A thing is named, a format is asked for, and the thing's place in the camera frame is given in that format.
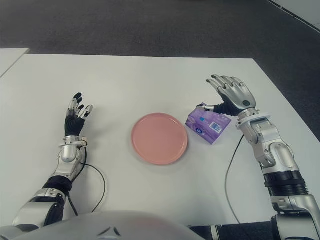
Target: tissue box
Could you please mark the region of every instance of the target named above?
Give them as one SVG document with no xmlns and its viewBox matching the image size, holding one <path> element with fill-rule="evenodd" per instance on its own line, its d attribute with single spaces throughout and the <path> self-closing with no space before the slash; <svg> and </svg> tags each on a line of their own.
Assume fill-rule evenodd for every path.
<svg viewBox="0 0 320 240">
<path fill-rule="evenodd" d="M 189 114 L 185 124 L 207 142 L 213 144 L 230 122 L 231 119 L 225 115 L 195 109 Z"/>
</svg>

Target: pink plate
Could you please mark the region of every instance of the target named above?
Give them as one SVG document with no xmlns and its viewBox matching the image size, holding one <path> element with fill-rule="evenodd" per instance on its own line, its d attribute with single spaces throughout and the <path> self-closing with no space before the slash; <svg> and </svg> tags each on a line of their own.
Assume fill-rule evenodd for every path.
<svg viewBox="0 0 320 240">
<path fill-rule="evenodd" d="M 188 135 L 185 127 L 165 113 L 151 113 L 133 127 L 131 142 L 134 150 L 147 162 L 171 164 L 184 154 Z"/>
</svg>

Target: gray carpet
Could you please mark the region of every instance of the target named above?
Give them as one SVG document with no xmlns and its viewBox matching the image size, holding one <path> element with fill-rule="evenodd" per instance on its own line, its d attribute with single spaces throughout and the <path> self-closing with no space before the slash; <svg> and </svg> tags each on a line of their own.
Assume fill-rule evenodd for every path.
<svg viewBox="0 0 320 240">
<path fill-rule="evenodd" d="M 320 34 L 266 0 L 0 4 L 1 48 L 30 48 L 32 54 L 253 58 L 320 139 Z"/>
</svg>

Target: white panel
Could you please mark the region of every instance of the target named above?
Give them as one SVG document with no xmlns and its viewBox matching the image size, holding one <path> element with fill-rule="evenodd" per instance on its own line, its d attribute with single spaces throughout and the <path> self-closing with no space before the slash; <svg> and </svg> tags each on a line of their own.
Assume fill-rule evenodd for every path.
<svg viewBox="0 0 320 240">
<path fill-rule="evenodd" d="M 308 23 L 320 23 L 320 0 L 273 0 Z"/>
<path fill-rule="evenodd" d="M 184 123 L 196 105 L 221 103 L 205 82 L 211 74 L 246 82 L 257 107 L 272 115 L 293 148 L 310 192 L 320 201 L 320 143 L 252 59 L 28 54 L 1 79 L 2 224 L 12 222 L 55 169 L 66 109 L 77 92 L 94 106 L 83 130 L 88 163 L 103 171 L 109 186 L 99 210 L 150 212 L 192 226 L 235 224 L 224 193 L 226 170 L 241 137 L 235 119 L 214 145 L 187 128 L 185 154 L 167 166 L 140 160 L 130 143 L 133 125 L 146 114 L 167 113 Z M 90 168 L 74 182 L 71 196 L 81 214 L 94 207 L 102 187 Z M 230 169 L 228 191 L 241 222 L 275 215 L 246 141 Z M 68 204 L 65 213 L 73 216 Z"/>
<path fill-rule="evenodd" d="M 0 77 L 27 51 L 28 48 L 0 48 Z"/>
</svg>

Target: wire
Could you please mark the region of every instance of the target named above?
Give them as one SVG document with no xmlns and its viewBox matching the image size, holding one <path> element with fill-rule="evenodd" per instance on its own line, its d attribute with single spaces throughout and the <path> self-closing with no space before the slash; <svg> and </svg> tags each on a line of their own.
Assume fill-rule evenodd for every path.
<svg viewBox="0 0 320 240">
<path fill-rule="evenodd" d="M 244 135 L 242 135 L 242 137 L 240 138 L 239 143 L 238 143 L 238 145 L 236 146 L 236 148 L 235 148 L 235 150 L 234 150 L 234 153 L 233 153 L 233 156 L 232 156 L 231 161 L 230 161 L 230 163 L 229 163 L 228 169 L 227 169 L 227 171 L 226 171 L 226 173 L 225 173 L 225 178 L 224 178 L 224 192 L 225 192 L 226 200 L 227 200 L 227 202 L 228 202 L 228 205 L 229 205 L 229 207 L 230 207 L 230 210 L 231 210 L 234 218 L 235 218 L 236 221 L 238 222 L 240 228 L 241 228 L 242 231 L 245 233 L 245 235 L 251 240 L 251 237 L 249 236 L 249 234 L 247 233 L 247 231 L 242 227 L 242 225 L 241 225 L 241 223 L 240 223 L 240 221 L 239 221 L 239 219 L 238 219 L 238 217 L 237 217 L 237 215 L 236 215 L 236 213 L 235 213 L 235 211 L 234 211 L 234 209 L 233 209 L 233 207 L 232 207 L 232 205 L 231 205 L 231 203 L 230 203 L 230 199 L 229 199 L 229 195 L 228 195 L 228 190 L 227 190 L 227 182 L 228 182 L 228 175 L 229 175 L 230 167 L 231 167 L 231 165 L 232 165 L 232 163 L 233 163 L 233 161 L 234 161 L 234 159 L 235 159 L 235 155 L 236 155 L 237 150 L 238 150 L 238 148 L 239 148 L 239 146 L 240 146 L 240 144 L 241 144 L 241 142 L 242 142 L 242 139 L 244 139 Z"/>
<path fill-rule="evenodd" d="M 100 201 L 98 202 L 98 204 L 97 204 L 97 205 L 94 207 L 94 209 L 91 211 L 91 213 L 93 213 L 93 212 L 99 207 L 99 205 L 101 204 L 101 202 L 103 201 L 103 199 L 104 199 L 104 197 L 105 197 L 105 195 L 106 195 L 107 184 L 106 184 L 106 179 L 105 179 L 104 175 L 101 173 L 101 171 L 100 171 L 99 169 L 97 169 L 95 166 L 90 165 L 90 164 L 87 164 L 87 155 L 88 155 L 88 153 L 87 153 L 87 148 L 84 148 L 84 153 L 85 153 L 85 154 L 84 154 L 84 162 L 83 162 L 83 163 L 80 162 L 80 164 L 82 165 L 82 168 L 81 168 L 81 170 L 79 171 L 79 173 L 75 176 L 75 178 L 74 178 L 71 182 L 73 183 L 73 182 L 77 179 L 77 177 L 78 177 L 78 176 L 81 174 L 81 172 L 84 170 L 85 166 L 88 166 L 88 167 L 91 167 L 91 168 L 95 169 L 95 170 L 101 175 L 102 180 L 103 180 L 103 194 L 102 194 L 102 197 L 101 197 Z M 71 208 L 72 208 L 72 210 L 73 210 L 73 212 L 74 212 L 74 215 L 78 216 L 78 215 L 79 215 L 79 214 L 78 214 L 78 211 L 77 211 L 74 203 L 73 203 L 72 200 L 71 200 L 71 197 L 70 197 L 70 193 L 69 193 L 69 192 L 67 193 L 67 197 L 68 197 L 68 201 L 69 201 L 69 203 L 70 203 L 70 206 L 71 206 Z"/>
<path fill-rule="evenodd" d="M 96 168 L 95 166 L 92 166 L 92 165 L 87 164 L 87 163 L 81 163 L 81 164 L 83 164 L 84 166 L 89 166 L 89 167 L 95 169 L 101 175 L 101 178 L 103 180 L 103 194 L 102 194 L 102 197 L 100 198 L 100 201 L 97 203 L 97 205 L 91 211 L 91 213 L 93 213 L 97 209 L 97 207 L 99 207 L 99 205 L 101 204 L 101 202 L 103 201 L 103 199 L 105 197 L 106 188 L 107 188 L 106 179 L 105 179 L 104 175 L 101 173 L 101 171 L 98 168 Z"/>
<path fill-rule="evenodd" d="M 70 206 L 71 206 L 71 208 L 72 208 L 72 210 L 73 210 L 73 212 L 74 212 L 74 215 L 78 216 L 79 214 L 78 214 L 78 212 L 77 212 L 77 209 L 76 209 L 74 203 L 71 201 L 70 193 L 67 194 L 67 197 L 68 197 Z"/>
<path fill-rule="evenodd" d="M 237 217 L 234 209 L 232 208 L 231 203 L 230 203 L 230 200 L 229 200 L 228 190 L 227 190 L 227 181 L 228 181 L 228 175 L 229 175 L 230 167 L 231 167 L 231 165 L 232 165 L 232 163 L 233 163 L 233 161 L 234 161 L 236 152 L 237 152 L 237 150 L 238 150 L 238 148 L 239 148 L 239 146 L 240 146 L 240 143 L 242 142 L 242 139 L 243 139 L 243 138 L 244 138 L 244 135 L 242 135 L 242 137 L 240 138 L 240 141 L 239 141 L 238 145 L 236 146 L 236 148 L 235 148 L 235 150 L 234 150 L 233 156 L 232 156 L 232 158 L 231 158 L 231 161 L 230 161 L 230 163 L 229 163 L 229 166 L 228 166 L 228 169 L 227 169 L 227 171 L 226 171 L 225 178 L 224 178 L 224 192 L 225 192 L 226 200 L 227 200 L 227 202 L 228 202 L 228 204 L 229 204 L 229 207 L 230 207 L 230 209 L 231 209 L 231 212 L 232 212 L 234 218 L 236 219 L 236 221 L 238 222 L 238 224 L 240 224 L 240 221 L 239 221 L 239 219 L 238 219 L 238 217 Z"/>
<path fill-rule="evenodd" d="M 85 168 L 85 165 L 87 163 L 87 148 L 85 147 L 84 148 L 84 163 L 81 163 L 82 164 L 82 168 L 80 169 L 80 171 L 78 172 L 78 174 L 75 176 L 75 178 L 71 181 L 71 183 L 74 183 L 74 181 L 77 179 L 77 177 L 79 177 L 79 175 L 81 174 L 81 172 L 84 170 Z"/>
</svg>

